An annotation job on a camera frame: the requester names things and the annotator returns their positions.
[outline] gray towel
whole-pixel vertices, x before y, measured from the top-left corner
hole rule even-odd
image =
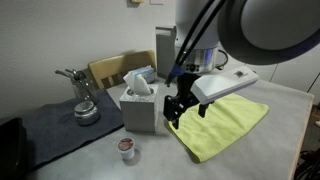
[[[27,130],[29,168],[36,169],[63,155],[87,145],[123,127],[120,109],[105,90],[97,92],[100,119],[89,126],[79,126],[71,99],[59,104],[48,104],[34,114],[22,117]]]

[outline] white table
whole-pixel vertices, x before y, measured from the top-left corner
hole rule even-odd
[[[126,85],[108,89],[115,102]],[[175,86],[159,86],[160,109],[156,134],[124,128],[29,174],[29,180],[284,180],[291,179],[302,145],[313,95],[259,80],[237,94],[269,105],[268,114],[248,134],[220,154],[195,163],[165,127],[163,98]],[[131,136],[136,156],[123,161],[118,141]]]

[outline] coffee pod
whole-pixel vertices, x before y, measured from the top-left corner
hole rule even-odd
[[[118,151],[123,160],[130,160],[134,156],[134,140],[132,138],[124,138],[118,143]]]

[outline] white tissue box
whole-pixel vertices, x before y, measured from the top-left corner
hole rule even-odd
[[[120,98],[127,131],[155,132],[158,119],[158,85],[149,85],[152,94],[139,96],[128,87]]]

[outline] wooden chair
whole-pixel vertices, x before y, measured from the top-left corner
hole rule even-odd
[[[152,50],[115,56],[88,64],[99,89],[110,88],[124,83],[123,76],[128,71],[151,65],[156,70],[155,56]]]

